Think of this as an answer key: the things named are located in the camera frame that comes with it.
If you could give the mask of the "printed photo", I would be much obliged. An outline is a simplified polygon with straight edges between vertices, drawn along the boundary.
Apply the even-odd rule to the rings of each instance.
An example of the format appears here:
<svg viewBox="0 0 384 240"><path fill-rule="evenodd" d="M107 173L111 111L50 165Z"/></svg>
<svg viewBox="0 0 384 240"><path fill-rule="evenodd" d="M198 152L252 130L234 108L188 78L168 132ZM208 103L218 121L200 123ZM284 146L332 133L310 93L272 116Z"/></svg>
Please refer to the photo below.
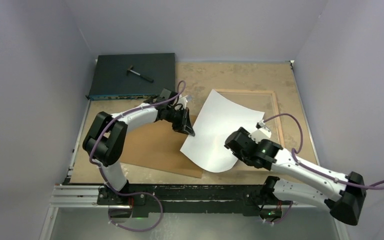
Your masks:
<svg viewBox="0 0 384 240"><path fill-rule="evenodd" d="M237 161L233 160L229 165L229 160L224 160L229 159L229 153L223 149L227 139L225 137L227 131L223 128L229 125L227 117L234 115L232 111L227 110L229 109L227 106L235 103L214 90L210 91L193 124L195 136L186 138L180 152L203 170L222 173L226 169L229 170Z"/></svg>

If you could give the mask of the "wooden picture frame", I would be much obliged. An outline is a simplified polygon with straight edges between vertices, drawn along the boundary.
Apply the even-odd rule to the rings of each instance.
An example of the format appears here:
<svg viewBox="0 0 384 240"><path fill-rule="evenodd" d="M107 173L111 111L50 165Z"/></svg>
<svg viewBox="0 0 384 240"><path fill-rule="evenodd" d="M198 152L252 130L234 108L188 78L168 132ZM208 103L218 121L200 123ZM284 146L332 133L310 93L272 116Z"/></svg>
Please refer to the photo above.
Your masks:
<svg viewBox="0 0 384 240"><path fill-rule="evenodd" d="M215 92L223 96L225 99L233 102L228 104L229 111L232 112L233 116L227 117L228 126L224 127L223 130L227 131L224 137L228 137L231 133L238 130L240 127L245 128L248 132L252 133L256 130L256 123L259 120L267 119L280 113L277 96L273 90L239 90L239 89L214 89ZM285 146L283 128L281 120L276 118L266 123L270 129L271 138L270 140ZM229 159L225 157L223 160L233 162L235 164L225 172L267 172L264 168L255 168L253 166L247 166L240 160L237 160L232 155L230 150L223 147L223 151L228 153Z"/></svg>

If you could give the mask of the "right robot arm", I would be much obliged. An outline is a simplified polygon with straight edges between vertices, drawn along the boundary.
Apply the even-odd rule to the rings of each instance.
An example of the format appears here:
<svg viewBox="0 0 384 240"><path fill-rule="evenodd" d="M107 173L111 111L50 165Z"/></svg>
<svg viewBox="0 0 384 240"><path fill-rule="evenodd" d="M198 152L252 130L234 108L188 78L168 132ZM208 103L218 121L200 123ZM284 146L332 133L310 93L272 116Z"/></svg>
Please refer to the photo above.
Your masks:
<svg viewBox="0 0 384 240"><path fill-rule="evenodd" d="M336 220L351 226L359 222L367 195L362 175L352 171L338 173L315 165L280 144L268 139L268 131L260 128L249 133L240 127L227 137L225 148L247 166L288 175L292 183L278 176L268 176L254 203L298 202L328 211Z"/></svg>

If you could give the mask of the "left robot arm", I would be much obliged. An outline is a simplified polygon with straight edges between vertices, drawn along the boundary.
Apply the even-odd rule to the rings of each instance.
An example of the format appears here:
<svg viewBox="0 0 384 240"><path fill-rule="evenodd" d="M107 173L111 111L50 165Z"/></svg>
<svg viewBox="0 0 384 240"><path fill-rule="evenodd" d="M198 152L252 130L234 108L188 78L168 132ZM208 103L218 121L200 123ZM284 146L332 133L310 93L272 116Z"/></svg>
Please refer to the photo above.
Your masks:
<svg viewBox="0 0 384 240"><path fill-rule="evenodd" d="M99 112L82 143L89 162L96 166L109 197L118 205L126 203L132 194L128 180L118 160L122 155L126 135L145 124L167 121L177 133L194 136L189 108L182 103L179 92L163 89L160 95L145 100L137 107L115 115Z"/></svg>

